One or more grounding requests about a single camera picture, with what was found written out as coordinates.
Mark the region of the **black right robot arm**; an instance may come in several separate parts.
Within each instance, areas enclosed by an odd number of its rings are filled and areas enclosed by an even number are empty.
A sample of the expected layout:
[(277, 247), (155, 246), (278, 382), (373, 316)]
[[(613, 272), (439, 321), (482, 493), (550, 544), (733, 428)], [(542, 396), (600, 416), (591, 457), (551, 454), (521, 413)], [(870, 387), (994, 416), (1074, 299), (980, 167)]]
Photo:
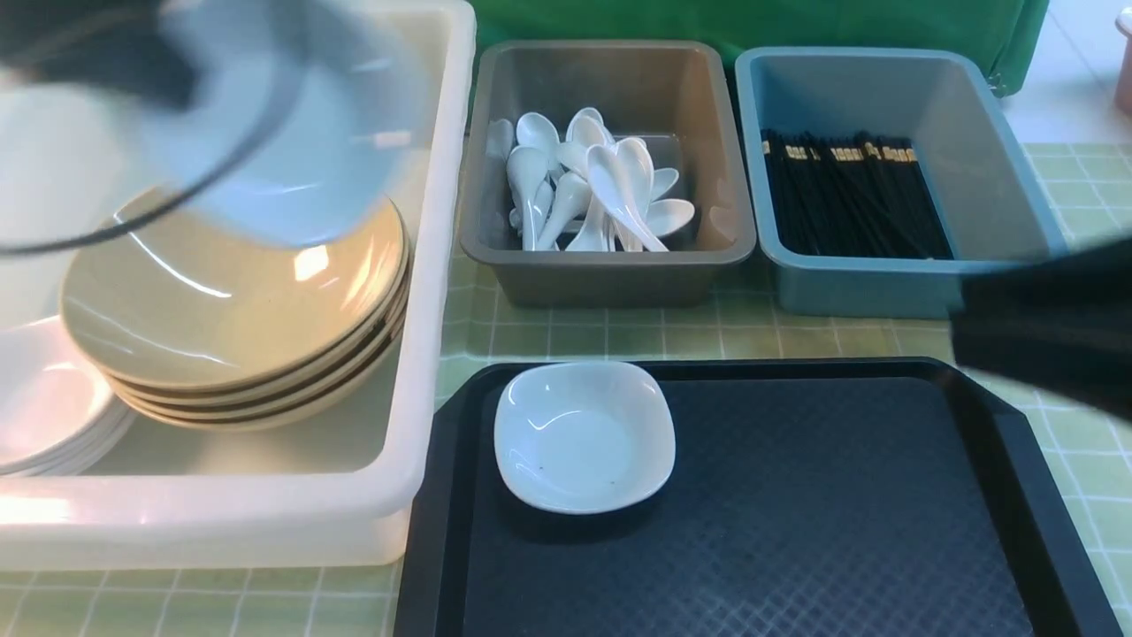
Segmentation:
[(1131, 418), (1131, 241), (1099, 243), (961, 282), (958, 365)]

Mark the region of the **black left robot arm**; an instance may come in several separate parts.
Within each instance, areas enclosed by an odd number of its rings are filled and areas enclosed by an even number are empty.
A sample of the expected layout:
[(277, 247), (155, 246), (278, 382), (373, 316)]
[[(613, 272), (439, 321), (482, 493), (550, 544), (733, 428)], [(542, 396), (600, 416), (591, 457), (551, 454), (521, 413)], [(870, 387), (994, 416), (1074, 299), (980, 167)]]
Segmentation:
[(158, 25), (161, 1), (5, 1), (3, 72), (186, 111), (201, 72)]

